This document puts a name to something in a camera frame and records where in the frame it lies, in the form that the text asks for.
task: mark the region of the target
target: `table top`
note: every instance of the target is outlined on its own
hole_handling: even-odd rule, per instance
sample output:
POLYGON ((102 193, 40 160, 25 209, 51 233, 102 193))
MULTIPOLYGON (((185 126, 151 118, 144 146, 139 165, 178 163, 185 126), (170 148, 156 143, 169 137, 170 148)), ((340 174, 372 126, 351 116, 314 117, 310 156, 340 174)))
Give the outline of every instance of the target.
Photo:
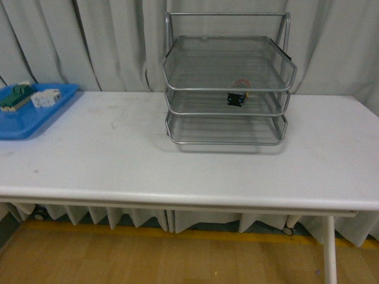
POLYGON ((293 95, 279 146, 179 146, 162 93, 84 92, 34 137, 0 141, 0 200, 379 211, 379 118, 293 95))

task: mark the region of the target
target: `black wheel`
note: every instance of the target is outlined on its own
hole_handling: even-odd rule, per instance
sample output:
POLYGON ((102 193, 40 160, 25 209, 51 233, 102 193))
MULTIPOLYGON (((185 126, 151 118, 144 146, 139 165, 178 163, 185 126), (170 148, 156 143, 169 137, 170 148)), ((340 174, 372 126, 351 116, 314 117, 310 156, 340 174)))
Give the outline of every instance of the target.
POLYGON ((45 207, 37 207, 32 213, 33 218, 39 221, 45 220, 49 214, 45 207))

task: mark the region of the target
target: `desk organizer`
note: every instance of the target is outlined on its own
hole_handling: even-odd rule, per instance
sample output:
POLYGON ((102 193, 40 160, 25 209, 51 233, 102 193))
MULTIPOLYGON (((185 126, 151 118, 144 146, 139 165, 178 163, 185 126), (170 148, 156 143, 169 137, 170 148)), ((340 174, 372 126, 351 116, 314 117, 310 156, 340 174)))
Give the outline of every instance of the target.
POLYGON ((166 13, 163 76, 171 140, 177 144, 265 146, 282 142, 288 90, 297 70, 286 54, 289 30, 288 13, 166 13), (174 38, 172 16, 281 17, 281 22, 276 41, 233 35, 174 38))
MULTIPOLYGON (((0 90, 0 99, 8 96, 15 85, 0 90)), ((37 92, 46 89, 59 89, 62 98, 49 108, 35 108, 32 101, 27 102, 15 112, 0 112, 0 140, 20 140, 28 138, 53 114, 74 96, 79 88, 75 84, 34 84, 37 92)))

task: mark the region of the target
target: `caster wheel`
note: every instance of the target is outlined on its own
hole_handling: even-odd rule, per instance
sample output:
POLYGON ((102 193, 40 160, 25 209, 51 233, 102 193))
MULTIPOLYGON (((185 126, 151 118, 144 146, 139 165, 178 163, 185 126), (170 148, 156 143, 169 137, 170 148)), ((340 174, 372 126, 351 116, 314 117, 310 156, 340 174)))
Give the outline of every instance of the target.
POLYGON ((33 212, 34 219, 39 220, 39 221, 45 220, 47 216, 49 216, 49 214, 47 213, 47 210, 45 207, 38 207, 33 212))
POLYGON ((294 234, 294 229, 293 228, 288 228, 287 225, 283 228, 282 232, 285 235, 293 235, 294 234))

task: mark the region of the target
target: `stacked letter tray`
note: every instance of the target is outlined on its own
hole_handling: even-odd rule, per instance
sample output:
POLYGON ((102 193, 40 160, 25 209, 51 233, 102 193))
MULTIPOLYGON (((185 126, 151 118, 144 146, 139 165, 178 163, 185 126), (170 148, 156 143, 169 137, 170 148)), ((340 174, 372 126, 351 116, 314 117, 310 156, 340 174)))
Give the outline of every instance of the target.
POLYGON ((288 14, 166 13, 168 136, 177 144, 274 146, 287 129, 284 113, 296 66, 287 49, 288 14), (276 41, 264 36, 174 39, 175 16, 280 16, 276 41), (284 34, 283 49, 279 47, 284 34))

